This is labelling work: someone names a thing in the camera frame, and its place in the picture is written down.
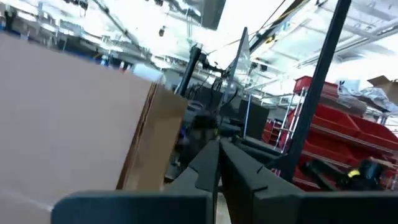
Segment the ceiling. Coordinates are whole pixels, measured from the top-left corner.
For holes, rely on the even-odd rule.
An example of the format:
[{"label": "ceiling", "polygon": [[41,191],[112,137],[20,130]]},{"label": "ceiling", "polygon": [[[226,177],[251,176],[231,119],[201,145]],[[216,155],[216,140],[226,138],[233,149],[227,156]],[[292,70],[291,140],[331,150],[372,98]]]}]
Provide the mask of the ceiling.
[{"label": "ceiling", "polygon": [[[252,85],[248,87],[248,90],[261,90],[272,95],[290,92],[294,78],[312,75],[337,2],[303,0],[284,13],[299,0],[226,0],[218,29],[214,31],[200,27],[184,14],[171,11],[168,4],[158,6],[153,0],[89,0],[86,12],[62,0],[0,1],[13,5],[27,2],[23,7],[32,11],[37,10],[39,2],[44,2],[43,11],[52,17],[78,24],[72,28],[75,34],[84,30],[90,41],[107,45],[109,51],[119,54],[124,51],[124,54],[148,57],[150,52],[179,70],[184,67],[173,63],[173,60],[166,60],[166,57],[188,61],[190,47],[199,43],[208,53],[211,63],[217,62],[226,68],[236,56],[244,27],[248,28],[250,44],[256,41],[256,34],[261,35],[273,28],[275,39],[260,45],[251,55],[252,62],[266,65],[267,69],[258,66],[251,72]],[[104,14],[101,7],[107,7],[110,16]],[[352,61],[396,57],[398,45],[393,43],[398,41],[397,18],[396,0],[353,0],[331,70],[338,67],[341,71],[340,65]],[[280,22],[279,25],[275,26],[274,21]],[[127,30],[128,35],[124,35],[120,28]],[[159,36],[160,29],[165,31],[162,37]],[[118,45],[115,40],[133,42],[140,47]],[[353,70],[350,75],[354,78],[361,75],[355,73]],[[330,72],[328,80],[333,82],[334,79],[333,72]]]}]

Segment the red plastic bin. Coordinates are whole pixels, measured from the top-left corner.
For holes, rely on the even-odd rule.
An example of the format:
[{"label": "red plastic bin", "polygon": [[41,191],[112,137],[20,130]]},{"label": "red plastic bin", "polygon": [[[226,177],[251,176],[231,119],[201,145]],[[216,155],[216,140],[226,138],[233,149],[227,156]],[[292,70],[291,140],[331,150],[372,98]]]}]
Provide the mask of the red plastic bin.
[{"label": "red plastic bin", "polygon": [[353,157],[350,148],[344,142],[328,139],[313,131],[308,134],[304,150],[349,166],[358,165],[358,160]]},{"label": "red plastic bin", "polygon": [[360,130],[360,134],[357,137],[358,139],[398,151],[398,138],[388,128],[362,118],[349,116]]},{"label": "red plastic bin", "polygon": [[[312,77],[304,76],[296,79],[293,92],[300,93],[303,88],[308,88],[311,85]],[[325,82],[323,85],[322,93],[338,97],[338,85],[334,83]]]},{"label": "red plastic bin", "polygon": [[323,105],[318,105],[312,124],[352,137],[359,134],[357,125],[346,113]]}]

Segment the cardboard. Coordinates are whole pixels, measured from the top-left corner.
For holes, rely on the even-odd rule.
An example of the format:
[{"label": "cardboard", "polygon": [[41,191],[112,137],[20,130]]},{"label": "cardboard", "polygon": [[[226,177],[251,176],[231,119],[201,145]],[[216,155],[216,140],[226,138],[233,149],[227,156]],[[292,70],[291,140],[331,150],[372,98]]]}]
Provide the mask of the cardboard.
[{"label": "cardboard", "polygon": [[49,223],[81,190],[160,189],[184,99],[5,34],[0,68],[3,223]]},{"label": "cardboard", "polygon": [[386,93],[388,99],[398,104],[398,80],[389,80],[384,75],[368,80],[374,87],[381,88]]}]

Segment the shelf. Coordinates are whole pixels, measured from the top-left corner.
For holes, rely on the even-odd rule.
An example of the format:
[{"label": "shelf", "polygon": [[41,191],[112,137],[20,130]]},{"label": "shelf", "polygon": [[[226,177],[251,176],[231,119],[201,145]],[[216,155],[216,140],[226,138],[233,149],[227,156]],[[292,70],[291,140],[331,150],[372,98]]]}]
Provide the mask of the shelf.
[{"label": "shelf", "polygon": [[395,153],[395,151],[392,150],[392,149],[387,149],[385,147],[381,147],[381,146],[378,146],[378,145],[375,145],[375,144],[372,144],[372,143],[369,143],[369,142],[366,142],[366,141],[363,141],[363,140],[360,140],[360,139],[357,139],[357,138],[353,138],[351,136],[348,136],[348,135],[345,135],[345,134],[341,134],[341,133],[339,133],[337,131],[333,131],[333,130],[330,130],[330,129],[327,129],[327,128],[323,128],[323,127],[318,126],[316,124],[311,124],[311,127],[315,128],[315,129],[317,129],[319,131],[322,131],[324,133],[334,134],[334,135],[339,136],[339,137],[341,137],[343,139],[350,140],[350,141],[356,142],[358,144],[361,144],[361,145],[364,145],[364,146],[368,146],[368,147],[371,147],[373,149],[377,149],[377,150],[380,150],[380,151],[383,151],[383,152],[386,152],[386,153],[389,153],[389,154],[394,154]]}]

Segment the black pole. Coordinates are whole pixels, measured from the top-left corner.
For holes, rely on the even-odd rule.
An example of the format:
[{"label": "black pole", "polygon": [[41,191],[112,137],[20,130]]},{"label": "black pole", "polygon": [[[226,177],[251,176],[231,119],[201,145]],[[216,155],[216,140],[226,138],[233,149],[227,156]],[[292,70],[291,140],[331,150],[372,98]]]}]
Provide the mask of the black pole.
[{"label": "black pole", "polygon": [[297,127],[290,143],[287,155],[282,162],[281,177],[291,181],[294,176],[296,165],[299,163],[304,142],[308,136],[313,115],[318,106],[320,95],[326,75],[329,71],[330,63],[336,50],[338,39],[343,28],[351,0],[339,0],[336,5],[335,13],[331,18],[330,26],[323,43],[319,61],[312,77],[307,97],[304,101],[302,112],[297,121]]},{"label": "black pole", "polygon": [[187,90],[189,84],[189,80],[191,79],[192,73],[195,70],[200,54],[200,48],[196,46],[192,47],[187,69],[185,69],[184,76],[182,77],[180,86],[177,90],[178,95],[183,96],[185,94],[185,91]]}]

